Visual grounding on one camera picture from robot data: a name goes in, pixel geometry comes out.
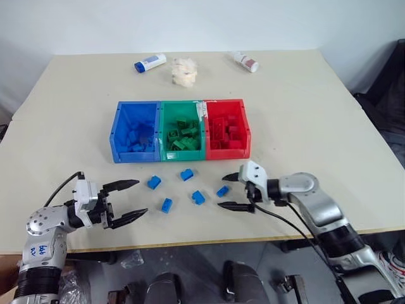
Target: white bottle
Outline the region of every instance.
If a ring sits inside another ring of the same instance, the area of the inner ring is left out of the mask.
[[[137,69],[139,73],[143,73],[164,63],[166,63],[165,54],[156,54],[135,63],[134,67]]]
[[[259,63],[252,58],[247,57],[247,55],[242,54],[241,52],[231,52],[231,55],[238,64],[243,66],[249,72],[254,73],[258,70]]]

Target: blue cap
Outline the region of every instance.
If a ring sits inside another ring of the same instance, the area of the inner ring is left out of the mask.
[[[137,62],[134,64],[134,67],[137,69],[139,73],[145,72],[145,67],[141,62]]]

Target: white wall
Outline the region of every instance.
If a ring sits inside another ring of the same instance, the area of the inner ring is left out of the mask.
[[[0,0],[0,107],[52,54],[320,48],[350,91],[405,37],[405,0]]]

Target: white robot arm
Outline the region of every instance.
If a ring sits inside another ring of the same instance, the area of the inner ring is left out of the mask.
[[[74,177],[73,200],[61,206],[49,206],[56,193]],[[27,221],[28,239],[23,249],[23,262],[18,276],[18,288],[12,304],[58,304],[59,279],[65,265],[68,233],[101,223],[103,228],[116,229],[127,225],[147,212],[132,211],[113,220],[114,213],[107,197],[114,190],[137,184],[137,180],[119,180],[97,191],[82,172],[73,174],[50,197],[45,206],[31,214]]]
[[[268,179],[266,171],[253,161],[240,171],[223,178],[246,185],[251,205],[225,202],[219,205],[235,211],[254,212],[257,202],[278,206],[298,206],[308,229],[324,252],[334,271],[345,303],[383,303],[402,297],[401,290],[380,265],[373,250],[359,234],[336,202],[320,189],[318,179],[308,173],[296,173],[279,179]]]

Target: table edge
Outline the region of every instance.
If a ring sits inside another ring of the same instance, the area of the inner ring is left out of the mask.
[[[373,234],[390,231],[405,230],[404,226],[389,227],[383,229],[365,229],[358,230],[359,234]],[[164,248],[175,246],[192,246],[192,245],[204,245],[204,244],[222,244],[222,243],[250,243],[250,242],[263,242],[263,241],[288,241],[291,239],[303,239],[301,235],[291,236],[270,236],[270,237],[252,237],[245,239],[215,239],[212,241],[193,241],[193,242],[179,242],[179,243],[163,243],[163,244],[146,244],[146,245],[133,245],[133,246],[119,246],[119,247],[105,247],[105,248],[87,248],[87,249],[73,249],[68,250],[68,253],[90,253],[100,251],[120,251],[120,250],[133,250],[133,249],[146,249],[146,248]],[[22,251],[0,251],[0,255],[21,255]]]

